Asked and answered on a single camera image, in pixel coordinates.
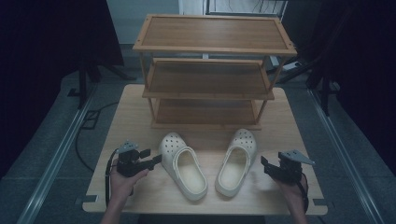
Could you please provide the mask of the person's left hand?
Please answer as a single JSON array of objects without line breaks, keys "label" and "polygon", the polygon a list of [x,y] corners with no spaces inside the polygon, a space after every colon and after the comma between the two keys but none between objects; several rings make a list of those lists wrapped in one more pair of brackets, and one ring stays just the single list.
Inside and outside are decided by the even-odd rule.
[{"label": "person's left hand", "polygon": [[110,201],[112,203],[125,203],[134,189],[134,185],[143,177],[147,176],[149,170],[143,170],[132,177],[125,177],[118,172],[118,160],[112,162],[110,171]]}]

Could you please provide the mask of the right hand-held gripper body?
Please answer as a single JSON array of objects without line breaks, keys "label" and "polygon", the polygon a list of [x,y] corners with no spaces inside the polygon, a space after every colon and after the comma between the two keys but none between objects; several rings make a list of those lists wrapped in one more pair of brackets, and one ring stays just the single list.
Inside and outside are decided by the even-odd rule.
[{"label": "right hand-held gripper body", "polygon": [[271,169],[271,177],[289,185],[296,184],[302,178],[302,164],[314,165],[315,162],[297,149],[278,153],[279,166]]}]

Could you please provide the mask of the black floor stand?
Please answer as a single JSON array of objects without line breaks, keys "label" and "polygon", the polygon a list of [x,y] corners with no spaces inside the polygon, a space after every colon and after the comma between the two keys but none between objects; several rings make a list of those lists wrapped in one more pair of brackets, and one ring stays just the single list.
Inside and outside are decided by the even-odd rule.
[{"label": "black floor stand", "polygon": [[[299,61],[296,57],[293,57],[287,60],[285,64],[292,62],[299,62]],[[302,64],[301,67],[289,71],[285,71],[288,74],[285,77],[282,77],[278,81],[278,83],[279,84],[286,83],[298,77],[299,75],[302,75],[310,71],[310,74],[305,82],[305,85],[309,90],[315,89],[318,85],[321,86],[321,89],[318,90],[319,106],[324,112],[324,114],[326,116],[329,116],[330,115],[329,106],[328,106],[329,97],[331,94],[336,94],[337,90],[333,90],[331,88],[331,76],[326,71],[325,64],[323,63],[320,57],[310,62],[299,62],[299,63]]]},{"label": "black floor stand", "polygon": [[105,63],[99,60],[87,61],[82,59],[78,68],[78,89],[71,89],[68,93],[69,96],[77,97],[79,99],[78,109],[81,109],[88,101],[87,77],[89,77],[90,80],[94,83],[99,82],[101,79],[101,73],[98,69],[99,66],[103,66],[105,69],[119,76],[122,79],[136,80],[136,77],[128,76],[120,69],[109,63]]}]

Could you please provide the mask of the metal floor rail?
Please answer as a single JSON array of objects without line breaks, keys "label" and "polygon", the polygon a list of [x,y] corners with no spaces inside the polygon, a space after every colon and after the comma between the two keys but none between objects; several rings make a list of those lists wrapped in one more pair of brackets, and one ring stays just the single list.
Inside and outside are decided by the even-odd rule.
[{"label": "metal floor rail", "polygon": [[86,102],[73,117],[73,120],[68,127],[64,138],[62,139],[60,145],[56,148],[54,155],[49,160],[47,168],[40,177],[35,190],[22,210],[16,224],[34,224],[38,212],[46,200],[50,192],[50,188],[52,187],[53,182],[59,173],[62,164],[64,163],[64,159],[68,153],[68,150],[77,135],[78,128],[82,124],[88,109],[92,104],[92,97],[96,93],[97,87],[97,84],[93,84],[90,88]]},{"label": "metal floor rail", "polygon": [[376,202],[364,183],[360,172],[353,163],[351,157],[347,153],[347,149],[342,141],[339,133],[336,131],[331,119],[325,114],[320,106],[318,95],[311,90],[307,91],[308,95],[313,101],[314,107],[318,113],[325,131],[333,144],[334,150],[346,171],[346,175],[351,181],[352,187],[357,193],[361,206],[368,217],[371,224],[385,224],[382,215],[380,214]]}]

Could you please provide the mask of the three-tier wooden shoe rack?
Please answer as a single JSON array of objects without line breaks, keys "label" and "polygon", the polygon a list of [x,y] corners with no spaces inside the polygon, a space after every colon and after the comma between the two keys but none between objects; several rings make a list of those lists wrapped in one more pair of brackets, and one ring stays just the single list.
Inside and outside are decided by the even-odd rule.
[{"label": "three-tier wooden shoe rack", "polygon": [[134,43],[155,128],[259,130],[276,76],[265,63],[296,55],[268,17],[147,15]]}]

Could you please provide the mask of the dark curtain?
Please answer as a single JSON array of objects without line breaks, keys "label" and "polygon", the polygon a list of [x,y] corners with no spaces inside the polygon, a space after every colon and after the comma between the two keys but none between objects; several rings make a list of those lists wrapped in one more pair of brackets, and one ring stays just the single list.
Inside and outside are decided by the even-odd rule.
[{"label": "dark curtain", "polygon": [[308,84],[337,99],[396,175],[396,0],[289,0],[283,25],[301,56],[320,57]]},{"label": "dark curtain", "polygon": [[106,0],[0,0],[0,178],[83,61],[124,64]]}]

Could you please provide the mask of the white power strip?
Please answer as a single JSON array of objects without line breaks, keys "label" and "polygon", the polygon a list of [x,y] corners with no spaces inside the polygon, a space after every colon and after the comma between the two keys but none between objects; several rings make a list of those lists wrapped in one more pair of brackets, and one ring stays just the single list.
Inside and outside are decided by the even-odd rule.
[{"label": "white power strip", "polygon": [[289,70],[296,69],[296,68],[301,67],[301,66],[302,66],[302,64],[299,63],[299,62],[287,63],[287,64],[284,64],[282,66],[282,70],[283,71],[289,71]]}]

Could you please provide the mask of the white perforated clog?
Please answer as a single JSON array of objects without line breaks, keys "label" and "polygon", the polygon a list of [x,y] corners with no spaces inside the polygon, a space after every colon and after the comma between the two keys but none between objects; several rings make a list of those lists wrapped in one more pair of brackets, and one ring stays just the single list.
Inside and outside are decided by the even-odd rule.
[{"label": "white perforated clog", "polygon": [[178,133],[168,133],[160,143],[162,166],[190,201],[198,201],[207,193],[207,180],[195,151]]},{"label": "white perforated clog", "polygon": [[256,160],[257,143],[254,134],[240,129],[233,135],[215,181],[216,191],[234,197]]}]

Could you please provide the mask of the person's right hand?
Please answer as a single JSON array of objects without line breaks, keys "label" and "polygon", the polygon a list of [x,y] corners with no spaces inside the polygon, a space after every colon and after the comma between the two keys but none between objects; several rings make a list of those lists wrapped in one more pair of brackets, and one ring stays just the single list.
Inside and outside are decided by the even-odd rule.
[{"label": "person's right hand", "polygon": [[304,205],[304,194],[308,192],[307,180],[304,175],[300,180],[300,184],[288,185],[279,180],[275,182],[280,187],[280,190],[287,202],[290,203],[302,203]]}]

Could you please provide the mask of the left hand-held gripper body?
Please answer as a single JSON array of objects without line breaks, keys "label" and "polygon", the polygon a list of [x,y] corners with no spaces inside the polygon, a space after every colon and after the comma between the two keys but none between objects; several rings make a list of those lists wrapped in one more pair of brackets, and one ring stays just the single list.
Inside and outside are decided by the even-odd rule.
[{"label": "left hand-held gripper body", "polygon": [[117,153],[119,154],[118,160],[118,172],[126,177],[132,177],[137,173],[146,170],[148,161],[140,161],[138,151],[138,144],[130,142],[127,140],[123,145],[121,145]]}]

